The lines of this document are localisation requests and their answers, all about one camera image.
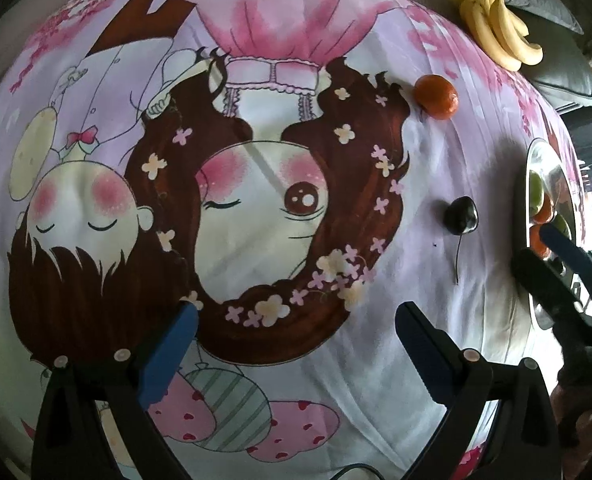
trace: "orange fruit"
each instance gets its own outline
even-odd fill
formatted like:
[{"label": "orange fruit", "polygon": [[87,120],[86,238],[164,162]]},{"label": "orange fruit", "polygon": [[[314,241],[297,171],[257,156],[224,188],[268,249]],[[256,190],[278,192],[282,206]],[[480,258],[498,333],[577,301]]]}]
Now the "orange fruit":
[{"label": "orange fruit", "polygon": [[541,260],[549,258],[551,250],[540,240],[540,224],[530,227],[530,249],[534,251]]},{"label": "orange fruit", "polygon": [[422,76],[412,95],[423,110],[435,119],[449,119],[458,110],[458,92],[454,85],[436,74]]},{"label": "orange fruit", "polygon": [[547,193],[545,193],[545,200],[542,203],[542,207],[540,208],[540,211],[538,211],[532,217],[532,220],[534,220],[534,222],[537,224],[546,224],[547,222],[551,222],[553,218],[554,204],[551,201],[550,196]]}]

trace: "cartoon hand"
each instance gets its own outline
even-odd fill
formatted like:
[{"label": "cartoon hand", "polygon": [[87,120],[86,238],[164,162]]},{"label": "cartoon hand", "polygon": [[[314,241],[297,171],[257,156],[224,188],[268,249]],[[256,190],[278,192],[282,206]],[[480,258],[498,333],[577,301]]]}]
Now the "cartoon hand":
[{"label": "cartoon hand", "polygon": [[152,104],[150,102],[149,108],[145,111],[147,117],[150,119],[156,119],[161,113],[165,111],[165,109],[169,106],[169,102],[171,101],[171,95],[165,94],[159,101]]}]

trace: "fruit bowl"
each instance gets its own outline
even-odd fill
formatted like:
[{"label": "fruit bowl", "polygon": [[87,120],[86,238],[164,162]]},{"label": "fruit bowl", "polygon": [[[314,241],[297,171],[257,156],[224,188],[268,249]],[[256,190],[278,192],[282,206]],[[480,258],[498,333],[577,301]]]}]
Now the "fruit bowl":
[{"label": "fruit bowl", "polygon": [[[530,221],[529,213],[529,183],[531,171],[540,176],[545,193],[551,197],[557,214],[561,215],[567,222],[571,240],[576,244],[576,218],[574,216],[574,207],[569,190],[569,181],[563,171],[562,163],[546,140],[534,139],[527,153],[524,171],[519,174],[516,181],[514,193],[514,251],[518,252],[530,244],[530,227],[532,222]],[[567,269],[562,279],[571,288],[574,273],[570,269]],[[528,296],[530,317],[532,318],[534,328],[541,330],[550,329],[553,325],[551,317],[543,310],[540,304],[535,303],[534,298],[528,295],[527,291],[522,289],[522,287],[519,287],[519,290],[521,291],[521,295]]]}]

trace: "blush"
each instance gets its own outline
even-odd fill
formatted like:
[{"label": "blush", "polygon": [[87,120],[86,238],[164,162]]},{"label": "blush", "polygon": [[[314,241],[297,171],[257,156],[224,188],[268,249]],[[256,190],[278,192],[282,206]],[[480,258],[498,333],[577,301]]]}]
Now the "blush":
[{"label": "blush", "polygon": [[325,187],[325,177],[310,152],[291,156],[284,161],[279,176],[286,188],[297,182],[309,182],[319,189]]},{"label": "blush", "polygon": [[196,173],[201,201],[223,202],[241,184],[247,161],[233,149],[214,155]]},{"label": "blush", "polygon": [[92,182],[94,208],[104,216],[124,214],[134,201],[125,181],[113,171],[103,171]]},{"label": "blush", "polygon": [[29,205],[29,218],[36,223],[54,209],[56,203],[56,185],[50,179],[43,179]]}]

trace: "lime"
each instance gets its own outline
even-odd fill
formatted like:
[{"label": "lime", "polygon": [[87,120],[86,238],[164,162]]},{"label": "lime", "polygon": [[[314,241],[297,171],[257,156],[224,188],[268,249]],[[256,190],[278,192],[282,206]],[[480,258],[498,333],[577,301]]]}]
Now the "lime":
[{"label": "lime", "polygon": [[530,218],[534,216],[540,208],[542,208],[545,202],[545,189],[542,184],[542,180],[538,173],[530,171],[530,182],[529,182],[529,197],[530,197]]},{"label": "lime", "polygon": [[572,239],[572,231],[570,231],[569,225],[563,218],[563,215],[557,214],[551,222],[554,224],[554,227],[563,233],[567,238],[570,240]]}]

